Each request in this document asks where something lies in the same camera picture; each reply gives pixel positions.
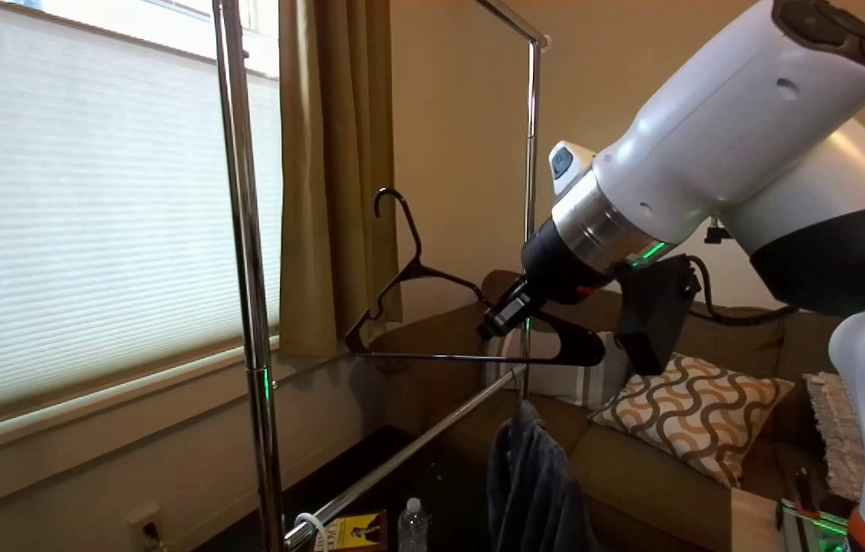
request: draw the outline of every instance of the cushion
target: cushion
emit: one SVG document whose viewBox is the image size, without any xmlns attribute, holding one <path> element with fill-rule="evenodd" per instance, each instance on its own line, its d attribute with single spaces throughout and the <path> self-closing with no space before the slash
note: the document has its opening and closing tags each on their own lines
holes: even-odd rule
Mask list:
<svg viewBox="0 0 865 552">
<path fill-rule="evenodd" d="M 629 377 L 596 422 L 629 432 L 720 485 L 739 485 L 750 447 L 788 388 L 788 381 L 676 357 L 658 377 Z"/>
<path fill-rule="evenodd" d="M 828 489 L 837 496 L 858 499 L 865 475 L 858 415 L 837 375 L 804 375 L 804 384 L 826 439 Z"/>
</svg>

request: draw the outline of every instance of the curtain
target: curtain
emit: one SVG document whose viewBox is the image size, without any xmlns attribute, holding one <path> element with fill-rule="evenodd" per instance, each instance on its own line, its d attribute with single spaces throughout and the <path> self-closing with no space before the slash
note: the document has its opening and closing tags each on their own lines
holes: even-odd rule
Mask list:
<svg viewBox="0 0 865 552">
<path fill-rule="evenodd" d="M 395 273 L 390 0 L 281 0 L 281 357 L 330 357 Z"/>
</svg>

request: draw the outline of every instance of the cable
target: cable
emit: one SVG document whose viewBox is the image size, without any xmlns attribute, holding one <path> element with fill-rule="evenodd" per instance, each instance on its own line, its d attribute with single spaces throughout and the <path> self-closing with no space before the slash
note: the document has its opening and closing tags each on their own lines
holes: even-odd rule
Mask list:
<svg viewBox="0 0 865 552">
<path fill-rule="evenodd" d="M 704 276 L 704 293 L 707 293 L 707 312 L 689 310 L 689 316 L 697 316 L 697 320 L 712 320 L 712 322 L 718 322 L 718 326 L 766 326 L 766 322 L 774 322 L 774 320 L 782 320 L 782 316 L 797 312 L 797 306 L 782 306 L 782 310 L 760 312 L 760 316 L 725 316 L 725 312 L 718 312 L 716 303 L 712 303 L 712 276 L 709 276 L 707 261 L 704 261 L 704 258 L 694 258 L 694 255 L 686 255 L 686 261 L 699 270 L 699 276 Z"/>
</svg>

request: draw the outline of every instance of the bottle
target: bottle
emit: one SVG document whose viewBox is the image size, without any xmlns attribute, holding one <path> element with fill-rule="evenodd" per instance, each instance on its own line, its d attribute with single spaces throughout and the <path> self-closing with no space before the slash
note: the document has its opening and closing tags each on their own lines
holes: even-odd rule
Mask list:
<svg viewBox="0 0 865 552">
<path fill-rule="evenodd" d="M 422 499 L 411 496 L 398 516 L 398 552 L 427 552 L 428 516 Z"/>
</svg>

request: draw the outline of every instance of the electrical outlet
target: electrical outlet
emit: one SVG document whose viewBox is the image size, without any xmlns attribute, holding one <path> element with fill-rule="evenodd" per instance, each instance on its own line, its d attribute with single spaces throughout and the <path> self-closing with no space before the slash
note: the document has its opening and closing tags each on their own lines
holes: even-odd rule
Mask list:
<svg viewBox="0 0 865 552">
<path fill-rule="evenodd" d="M 161 522 L 161 503 L 145 503 L 128 511 L 128 537 L 135 552 L 161 552 L 164 542 L 164 522 Z"/>
</svg>

